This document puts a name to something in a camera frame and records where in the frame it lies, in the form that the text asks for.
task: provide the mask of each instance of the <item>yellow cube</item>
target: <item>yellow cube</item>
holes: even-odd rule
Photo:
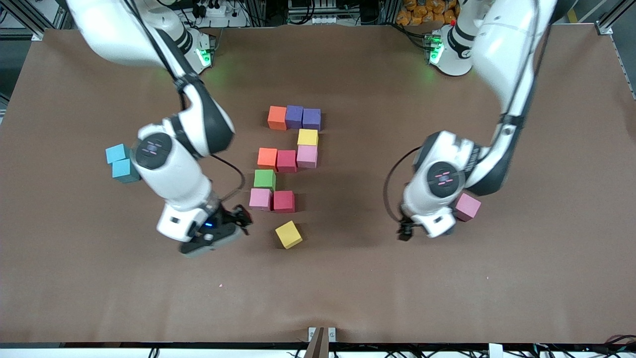
[[[298,145],[318,145],[318,131],[315,129],[300,129],[298,131]]]
[[[290,221],[276,229],[276,235],[279,236],[280,242],[285,248],[290,248],[303,241],[303,238],[300,237],[300,233],[293,221]]]

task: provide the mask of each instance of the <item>colored cube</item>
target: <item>colored cube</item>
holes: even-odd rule
[[[276,190],[276,173],[271,169],[257,169],[254,171],[254,187]]]
[[[301,106],[287,106],[285,125],[288,129],[301,129],[303,127],[303,108]]]
[[[112,170],[113,178],[122,183],[132,183],[140,180],[139,173],[132,165],[132,161],[130,159],[114,162]]]
[[[267,116],[267,124],[271,129],[276,129],[278,131],[287,130],[287,125],[285,124],[285,112],[287,112],[287,108],[285,107],[270,107],[270,114]]]
[[[254,210],[272,209],[272,191],[265,188],[252,188],[249,193],[249,207]]]
[[[259,148],[257,165],[260,169],[276,170],[276,148]]]
[[[274,212],[276,213],[294,213],[296,205],[294,201],[294,192],[291,190],[274,192]]]
[[[303,241],[293,221],[276,229],[276,235],[278,235],[280,242],[285,248],[291,248],[295,244]]]
[[[296,151],[295,150],[279,150],[276,158],[276,167],[279,173],[295,173],[298,171],[296,167]]]
[[[299,130],[298,145],[318,145],[318,131],[315,129]]]
[[[462,193],[455,202],[455,217],[461,221],[468,221],[477,215],[481,202],[472,196]]]
[[[318,147],[315,145],[299,145],[296,163],[299,168],[316,168],[318,165]]]
[[[321,112],[317,108],[305,108],[303,110],[303,128],[321,130]]]
[[[130,159],[130,148],[123,144],[106,149],[106,162],[112,164],[116,161]]]

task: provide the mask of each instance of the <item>brown tabletop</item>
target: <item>brown tabletop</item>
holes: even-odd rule
[[[601,342],[636,331],[636,104],[611,39],[552,31],[506,186],[449,237],[396,241],[389,168],[430,133],[487,144],[499,116],[391,28],[227,30],[203,75],[253,179],[259,147],[294,149],[270,105],[321,108],[319,167],[278,176],[300,212],[196,259],[155,231],[163,201],[110,178],[104,149],[178,109],[161,69],[111,64],[75,31],[35,42],[0,127],[1,341]],[[237,175],[200,161],[223,194]],[[405,163],[390,194],[411,177]],[[231,201],[247,204],[249,186]],[[273,230],[294,220],[290,250]]]

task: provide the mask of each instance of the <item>light blue cube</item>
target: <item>light blue cube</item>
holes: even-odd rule
[[[130,159],[124,159],[113,163],[113,178],[122,183],[132,183],[140,180],[139,173],[132,165],[132,161]]]
[[[116,161],[130,159],[130,148],[123,144],[106,149],[106,162],[112,164]]]

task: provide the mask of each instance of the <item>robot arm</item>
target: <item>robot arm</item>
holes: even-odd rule
[[[525,123],[534,88],[533,54],[557,0],[498,0],[484,18],[473,47],[477,73],[501,104],[501,119],[490,147],[441,131],[419,150],[415,175],[406,186],[401,211],[401,238],[412,226],[429,237],[455,225],[450,205],[466,189],[476,195],[498,191],[506,181],[515,146]]]
[[[80,32],[98,55],[129,66],[164,67],[179,95],[188,98],[190,107],[139,130],[132,162],[148,186],[165,200],[157,230],[182,241],[181,251],[186,255],[213,250],[239,237],[241,229],[251,224],[243,207],[233,212],[223,208],[197,163],[197,159],[228,148],[234,126],[186,59],[184,48],[163,29],[148,25],[132,1],[67,3]],[[147,5],[149,0],[143,1],[137,0],[145,11],[158,9]]]

